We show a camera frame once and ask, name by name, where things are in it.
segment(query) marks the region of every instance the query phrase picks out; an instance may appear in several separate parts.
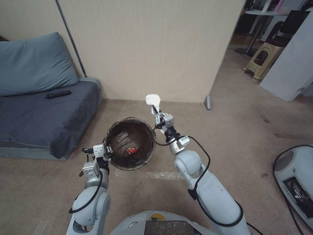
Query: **trash bag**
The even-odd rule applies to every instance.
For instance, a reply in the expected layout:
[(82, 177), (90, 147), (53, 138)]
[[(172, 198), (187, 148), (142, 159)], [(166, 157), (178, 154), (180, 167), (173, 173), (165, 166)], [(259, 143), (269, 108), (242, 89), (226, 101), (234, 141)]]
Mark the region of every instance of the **trash bag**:
[(143, 120), (128, 117), (114, 123), (103, 139), (111, 144), (111, 164), (121, 170), (136, 170), (147, 164), (154, 155), (156, 134)]

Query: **black chair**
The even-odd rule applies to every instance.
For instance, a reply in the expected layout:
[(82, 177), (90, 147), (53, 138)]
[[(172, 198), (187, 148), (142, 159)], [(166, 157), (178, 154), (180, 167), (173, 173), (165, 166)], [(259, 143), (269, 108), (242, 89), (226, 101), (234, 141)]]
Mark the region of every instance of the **black chair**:
[[(278, 47), (286, 47), (291, 40), (292, 35), (297, 32), (309, 13), (309, 11), (290, 11), (285, 22), (279, 21), (274, 25), (265, 42)], [(291, 36), (278, 36), (278, 32), (290, 34)]]

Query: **white table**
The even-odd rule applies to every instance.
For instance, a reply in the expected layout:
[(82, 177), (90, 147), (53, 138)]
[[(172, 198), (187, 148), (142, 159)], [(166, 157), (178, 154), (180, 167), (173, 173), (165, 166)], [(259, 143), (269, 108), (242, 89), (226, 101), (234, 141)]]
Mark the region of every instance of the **white table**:
[(268, 16), (287, 16), (289, 15), (289, 13), (274, 13), (273, 11), (267, 11), (267, 12), (264, 12), (262, 13), (261, 10), (250, 10), (250, 11), (246, 11), (245, 14), (250, 14), (250, 15), (257, 15), (257, 19), (254, 23), (253, 23), (253, 26), (254, 27), (257, 23), (259, 23), (259, 26), (251, 40), (251, 42), (249, 43), (249, 46), (247, 47), (246, 51), (244, 52), (244, 54), (248, 54), (251, 47), (253, 46), (255, 40), (257, 39), (257, 36), (259, 35), (259, 32), (262, 28), (262, 26), (264, 25), (265, 23), (265, 20)]
[(251, 10), (251, 11), (246, 11), (245, 14), (250, 14), (250, 15), (266, 15), (266, 16), (287, 16), (289, 13), (275, 13), (273, 11), (267, 11), (265, 13), (262, 13), (261, 10)]

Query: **yellow label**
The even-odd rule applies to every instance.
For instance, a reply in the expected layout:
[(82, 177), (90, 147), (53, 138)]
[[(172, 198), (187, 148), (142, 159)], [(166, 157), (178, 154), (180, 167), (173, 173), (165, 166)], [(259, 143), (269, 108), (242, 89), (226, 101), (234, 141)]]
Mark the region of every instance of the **yellow label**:
[(149, 220), (165, 220), (165, 217), (162, 216), (161, 214), (153, 214), (151, 215), (151, 217), (149, 218)]

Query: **white tissue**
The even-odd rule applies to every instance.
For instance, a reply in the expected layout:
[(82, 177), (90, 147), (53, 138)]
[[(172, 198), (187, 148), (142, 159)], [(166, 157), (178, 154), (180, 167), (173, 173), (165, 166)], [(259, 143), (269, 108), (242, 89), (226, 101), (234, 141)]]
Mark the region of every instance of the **white tissue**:
[(160, 101), (160, 97), (156, 94), (150, 94), (146, 96), (146, 103), (148, 105), (154, 105), (158, 112), (160, 111)]

